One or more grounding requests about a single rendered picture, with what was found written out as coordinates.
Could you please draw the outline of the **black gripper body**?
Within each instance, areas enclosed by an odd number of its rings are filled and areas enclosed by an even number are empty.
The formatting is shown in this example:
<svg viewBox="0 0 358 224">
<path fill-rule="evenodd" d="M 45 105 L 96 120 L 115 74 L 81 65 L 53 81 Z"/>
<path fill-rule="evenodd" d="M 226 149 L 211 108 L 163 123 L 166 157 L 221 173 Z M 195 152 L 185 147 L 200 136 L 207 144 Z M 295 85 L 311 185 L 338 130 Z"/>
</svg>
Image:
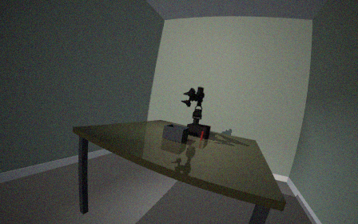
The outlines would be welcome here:
<svg viewBox="0 0 358 224">
<path fill-rule="evenodd" d="M 196 93 L 196 91 L 195 91 L 195 89 L 194 88 L 191 88 L 191 91 L 193 92 L 193 94 L 192 95 L 190 95 L 190 97 L 189 97 L 189 100 L 187 100 L 188 101 L 188 103 L 189 103 L 189 105 L 187 106 L 187 107 L 190 107 L 190 105 L 191 105 L 191 102 L 190 101 L 197 101 L 198 100 L 198 95 L 197 94 L 195 94 Z"/>
</svg>

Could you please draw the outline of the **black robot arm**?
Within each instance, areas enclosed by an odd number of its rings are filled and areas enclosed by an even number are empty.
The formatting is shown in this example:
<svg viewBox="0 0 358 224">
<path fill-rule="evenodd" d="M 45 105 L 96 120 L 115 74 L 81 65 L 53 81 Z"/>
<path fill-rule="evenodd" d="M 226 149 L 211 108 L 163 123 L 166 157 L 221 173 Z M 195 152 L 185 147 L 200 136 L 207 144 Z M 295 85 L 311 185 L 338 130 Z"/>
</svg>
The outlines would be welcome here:
<svg viewBox="0 0 358 224">
<path fill-rule="evenodd" d="M 203 102 L 203 98 L 205 97 L 204 87 L 202 87 L 202 86 L 198 87 L 197 95 L 199 97 L 198 100 L 197 100 L 197 106 L 201 107 L 201 103 Z M 196 109 L 196 107 L 195 107 L 195 111 L 193 112 L 193 124 L 192 125 L 199 126 L 199 119 L 202 118 L 202 114 L 201 114 L 202 113 L 202 107 L 201 107 L 201 110 Z"/>
</svg>

